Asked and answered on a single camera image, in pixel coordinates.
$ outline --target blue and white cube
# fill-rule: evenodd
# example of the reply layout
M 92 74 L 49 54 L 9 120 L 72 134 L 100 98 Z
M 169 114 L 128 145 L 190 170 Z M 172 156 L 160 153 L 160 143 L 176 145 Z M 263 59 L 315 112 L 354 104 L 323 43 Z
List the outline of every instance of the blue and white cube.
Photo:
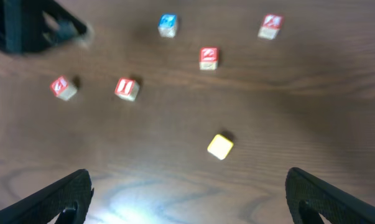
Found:
M 161 37 L 174 38 L 177 32 L 177 16 L 173 14 L 162 15 L 158 24 L 158 30 Z

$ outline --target dice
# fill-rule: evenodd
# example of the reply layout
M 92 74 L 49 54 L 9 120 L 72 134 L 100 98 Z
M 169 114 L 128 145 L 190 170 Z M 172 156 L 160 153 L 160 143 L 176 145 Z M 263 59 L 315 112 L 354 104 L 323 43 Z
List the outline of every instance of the dice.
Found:
M 268 14 L 264 17 L 261 28 L 259 29 L 258 37 L 268 40 L 274 39 L 281 28 L 283 17 L 273 14 Z
M 63 76 L 56 79 L 50 85 L 50 89 L 57 98 L 65 101 L 69 100 L 77 91 L 77 88 Z
M 164 14 L 161 16 L 158 24 L 158 31 L 161 37 L 174 38 L 178 27 L 177 16 L 173 14 Z
M 200 51 L 200 70 L 218 68 L 219 50 L 216 47 L 203 47 Z
M 229 139 L 226 139 L 221 134 L 217 134 L 208 146 L 208 152 L 218 159 L 223 160 L 229 154 L 233 145 L 234 144 Z
M 135 80 L 120 78 L 115 88 L 115 95 L 124 100 L 134 101 L 139 92 L 139 84 Z

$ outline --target wooden table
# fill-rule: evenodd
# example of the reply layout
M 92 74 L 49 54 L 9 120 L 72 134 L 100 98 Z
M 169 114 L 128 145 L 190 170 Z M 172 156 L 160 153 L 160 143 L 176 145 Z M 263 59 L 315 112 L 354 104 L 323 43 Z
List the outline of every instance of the wooden table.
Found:
M 81 168 L 86 223 L 292 223 L 288 169 L 375 206 L 375 0 L 61 0 L 96 31 L 90 49 L 0 53 L 0 209 Z M 161 14 L 180 16 L 175 39 Z M 285 16 L 257 39 L 267 13 Z M 216 72 L 198 69 L 218 46 Z M 75 78 L 69 102 L 50 82 Z M 119 77 L 143 85 L 113 94 Z M 235 145 L 207 153 L 215 134 Z

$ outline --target yellow cube face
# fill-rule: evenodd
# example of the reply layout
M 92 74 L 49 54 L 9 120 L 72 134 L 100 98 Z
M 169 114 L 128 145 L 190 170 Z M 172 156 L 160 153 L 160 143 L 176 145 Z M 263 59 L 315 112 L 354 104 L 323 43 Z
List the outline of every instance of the yellow cube face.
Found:
M 218 159 L 223 160 L 229 154 L 233 143 L 223 137 L 221 134 L 217 134 L 211 144 L 208 146 L 208 152 L 216 156 Z

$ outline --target black object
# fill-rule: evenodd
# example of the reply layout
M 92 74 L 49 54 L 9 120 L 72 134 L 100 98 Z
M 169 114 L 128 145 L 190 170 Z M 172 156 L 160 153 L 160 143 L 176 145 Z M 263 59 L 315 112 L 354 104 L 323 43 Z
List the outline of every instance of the black object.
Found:
M 87 170 L 78 170 L 0 211 L 0 224 L 82 224 L 93 196 Z
M 0 0 L 0 50 L 7 53 L 40 52 L 86 32 L 86 25 L 54 0 Z
M 285 181 L 287 203 L 295 224 L 375 223 L 375 207 L 325 181 L 291 168 Z

